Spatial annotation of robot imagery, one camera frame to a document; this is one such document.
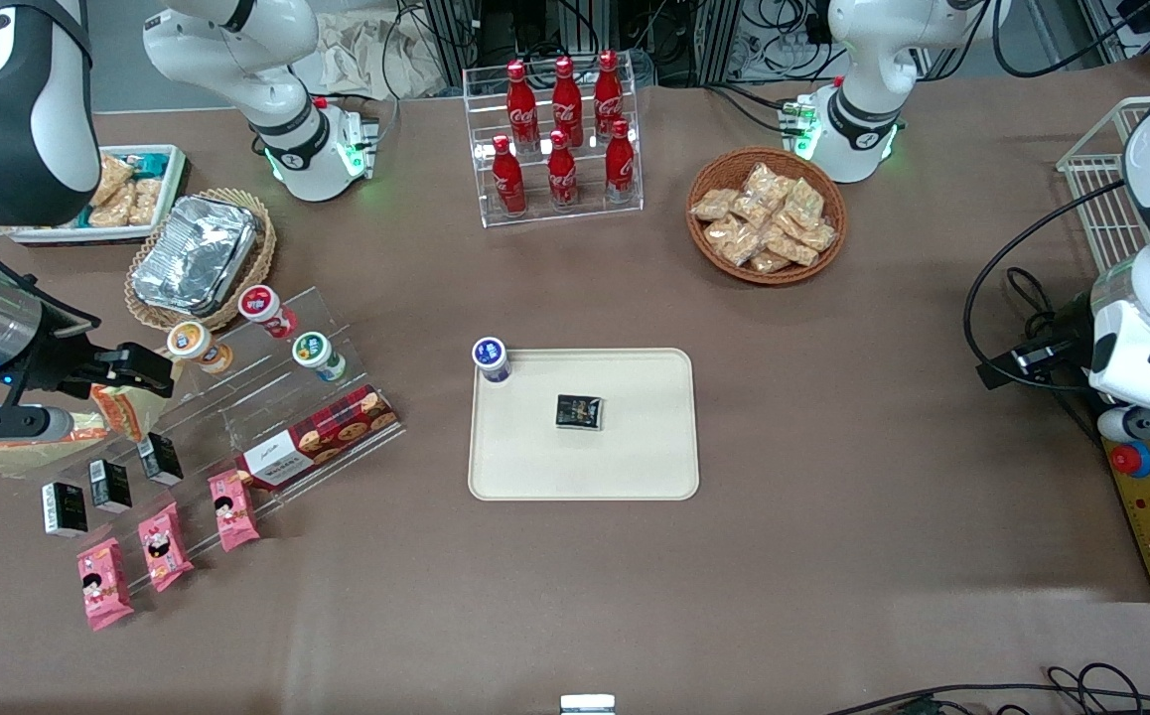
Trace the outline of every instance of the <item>wire basket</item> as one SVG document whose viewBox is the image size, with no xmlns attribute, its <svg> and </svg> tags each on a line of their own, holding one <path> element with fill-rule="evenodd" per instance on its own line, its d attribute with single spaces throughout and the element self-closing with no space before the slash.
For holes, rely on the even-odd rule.
<svg viewBox="0 0 1150 715">
<path fill-rule="evenodd" d="M 261 202 L 261 199 L 258 199 L 256 195 L 247 191 L 239 191 L 237 189 L 208 189 L 197 195 L 214 201 L 233 203 L 236 207 L 248 208 L 258 217 L 259 223 L 261 223 L 261 230 L 258 232 L 258 238 L 253 240 L 248 257 L 244 259 L 240 279 L 235 280 L 230 285 L 225 302 L 212 316 L 198 317 L 190 316 L 187 313 L 178 313 L 167 308 L 158 308 L 154 305 L 147 305 L 135 294 L 135 269 L 147 259 L 147 254 L 152 252 L 152 248 L 156 247 L 156 240 L 161 238 L 161 230 L 164 228 L 164 222 L 160 222 L 156 229 L 152 231 L 152 236 L 143 244 L 143 248 L 138 249 L 135 262 L 129 267 L 129 272 L 125 272 L 125 305 L 129 307 L 129 312 L 133 313 L 135 317 L 138 317 L 138 322 L 159 331 L 169 332 L 174 330 L 174 325 L 182 321 L 200 321 L 210 331 L 224 329 L 231 321 L 239 317 L 239 305 L 233 300 L 233 297 L 266 280 L 266 277 L 270 275 L 273 259 L 275 259 L 275 225 L 271 223 L 270 213 L 266 212 L 266 205 Z"/>
<path fill-rule="evenodd" d="M 743 182 L 746 180 L 747 175 L 751 175 L 752 167 L 757 163 L 764 163 L 779 176 L 788 178 L 804 177 L 805 180 L 810 182 L 811 186 L 814 186 L 818 193 L 821 193 L 821 198 L 826 201 L 823 205 L 823 218 L 834 228 L 835 240 L 829 248 L 826 248 L 818 256 L 818 262 L 812 264 L 812 267 L 791 264 L 791 267 L 781 268 L 781 270 L 772 274 L 758 274 L 747 270 L 747 268 L 735 267 L 735 264 L 722 259 L 716 253 L 716 249 L 712 248 L 712 245 L 708 244 L 707 238 L 703 235 L 703 223 L 693 214 L 689 213 L 689 208 L 693 207 L 711 190 L 743 189 Z M 698 171 L 693 185 L 689 187 L 689 201 L 685 202 L 685 223 L 689 225 L 689 236 L 695 240 L 698 251 L 702 251 L 703 256 L 707 256 L 707 260 L 714 263 L 716 268 L 720 268 L 720 270 L 726 271 L 730 276 L 738 277 L 738 279 L 756 282 L 756 284 L 760 285 L 785 285 L 807 279 L 807 277 L 829 267 L 830 262 L 835 260 L 835 256 L 837 256 L 844 245 L 844 238 L 848 236 L 848 209 L 844 207 L 844 198 L 839 193 L 839 187 L 813 163 L 806 162 L 806 160 L 785 149 L 770 149 L 767 146 L 744 146 L 743 149 L 730 151 L 729 154 L 718 156 L 711 163 L 707 163 L 706 167 L 703 167 L 702 171 Z"/>
</svg>

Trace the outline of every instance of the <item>small black box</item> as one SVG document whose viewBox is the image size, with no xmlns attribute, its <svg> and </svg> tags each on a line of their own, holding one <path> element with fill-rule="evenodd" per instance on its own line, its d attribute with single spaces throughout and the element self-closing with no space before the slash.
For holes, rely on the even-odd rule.
<svg viewBox="0 0 1150 715">
<path fill-rule="evenodd" d="M 153 483 L 175 485 L 182 480 L 182 466 L 177 461 L 177 452 L 174 452 L 174 440 L 167 436 L 144 436 L 138 443 L 138 456 Z"/>
<path fill-rule="evenodd" d="M 40 489 L 45 533 L 78 537 L 90 530 L 85 521 L 85 492 L 78 485 L 49 483 Z"/>
<path fill-rule="evenodd" d="M 601 398 L 558 394 L 557 425 L 566 430 L 601 429 Z"/>
<path fill-rule="evenodd" d="M 129 492 L 129 475 L 120 464 L 94 459 L 90 462 L 90 495 L 94 508 L 120 514 L 135 505 L 135 495 Z"/>
</svg>

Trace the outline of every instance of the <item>acrylic display stand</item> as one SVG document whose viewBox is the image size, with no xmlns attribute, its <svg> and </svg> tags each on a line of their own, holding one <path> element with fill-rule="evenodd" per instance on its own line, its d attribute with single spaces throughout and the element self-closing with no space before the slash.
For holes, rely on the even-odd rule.
<svg viewBox="0 0 1150 715">
<path fill-rule="evenodd" d="M 182 546 L 189 558 L 212 548 L 217 544 L 217 526 L 213 500 L 208 497 L 208 477 L 235 467 L 236 456 L 267 436 L 310 416 L 334 399 L 369 382 L 358 349 L 343 335 L 348 325 L 334 320 L 317 290 L 302 291 L 289 298 L 285 305 L 297 313 L 297 333 L 320 331 L 329 336 L 335 352 L 345 358 L 346 375 L 331 383 L 321 380 L 315 371 L 293 362 L 292 338 L 273 339 L 260 325 L 244 323 L 221 336 L 220 340 L 230 345 L 236 355 L 229 370 L 209 376 L 199 366 L 186 363 L 176 384 L 174 406 L 163 413 L 152 430 L 174 441 L 184 472 L 178 484 L 166 487 L 147 479 L 138 447 L 124 435 L 116 433 L 26 477 L 34 485 L 62 480 L 84 489 L 90 533 L 77 539 L 57 538 L 59 548 L 75 556 L 94 544 L 115 537 L 125 556 L 130 590 L 139 592 L 150 584 L 138 539 L 139 522 L 176 501 Z M 373 386 L 381 391 L 379 385 Z M 279 510 L 292 499 L 323 484 L 359 458 L 401 435 L 402 430 L 401 422 L 393 422 L 374 435 L 367 435 L 347 452 L 281 492 L 250 487 L 254 513 L 261 520 Z M 125 468 L 135 498 L 133 508 L 112 514 L 93 506 L 89 466 L 94 459 L 106 459 Z M 40 493 L 34 494 L 39 500 Z"/>
<path fill-rule="evenodd" d="M 626 203 L 612 203 L 606 198 L 606 145 L 597 140 L 593 117 L 593 85 L 597 83 L 599 71 L 597 57 L 575 57 L 574 61 L 575 83 L 580 87 L 584 109 L 584 145 L 572 149 L 578 176 L 578 203 L 574 208 L 558 213 L 550 200 L 547 162 L 552 141 L 549 140 L 549 132 L 555 128 L 552 86 L 557 80 L 557 74 L 553 71 L 553 60 L 529 62 L 527 80 L 535 92 L 535 116 L 539 118 L 540 153 L 518 155 L 518 162 L 521 163 L 521 179 L 527 190 L 527 213 L 518 217 L 506 216 L 504 205 L 499 202 L 494 189 L 494 177 L 491 175 L 491 161 L 494 157 L 491 138 L 506 134 L 508 139 L 513 139 L 506 110 L 508 90 L 506 68 L 465 70 L 465 118 L 469 128 L 469 157 L 474 162 L 478 209 L 483 214 L 485 228 L 508 223 L 543 222 L 549 218 L 639 212 L 643 208 L 642 129 L 637 123 L 637 91 L 632 59 L 627 53 L 621 54 L 619 69 L 620 86 L 623 90 L 623 118 L 629 122 L 629 141 L 632 143 L 635 151 L 634 195 Z"/>
</svg>

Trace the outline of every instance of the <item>emergency stop button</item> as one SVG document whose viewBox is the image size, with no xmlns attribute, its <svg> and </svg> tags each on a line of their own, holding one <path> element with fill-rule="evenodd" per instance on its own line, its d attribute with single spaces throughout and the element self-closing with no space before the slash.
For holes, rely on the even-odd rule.
<svg viewBox="0 0 1150 715">
<path fill-rule="evenodd" d="M 1119 444 L 1110 451 L 1110 464 L 1136 479 L 1150 476 L 1150 451 L 1143 443 Z"/>
</svg>

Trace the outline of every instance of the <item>pink snack package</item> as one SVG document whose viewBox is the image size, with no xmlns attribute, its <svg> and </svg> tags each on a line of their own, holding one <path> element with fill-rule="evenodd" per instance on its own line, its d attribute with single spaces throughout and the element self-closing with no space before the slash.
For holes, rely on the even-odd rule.
<svg viewBox="0 0 1150 715">
<path fill-rule="evenodd" d="M 129 584 L 116 539 L 107 539 L 76 558 L 80 589 L 85 598 L 85 618 L 93 630 L 106 629 L 133 614 L 129 605 Z"/>
<path fill-rule="evenodd" d="M 261 538 L 253 521 L 248 487 L 244 485 L 247 471 L 229 470 L 208 479 L 208 493 L 213 494 L 213 512 L 217 515 L 217 536 L 222 548 L 230 551 L 239 544 Z"/>
<path fill-rule="evenodd" d="M 177 524 L 177 503 L 161 508 L 156 515 L 138 524 L 138 540 L 143 543 L 143 558 L 147 574 L 156 590 L 166 590 L 182 574 L 194 568 L 182 553 L 182 532 Z"/>
</svg>

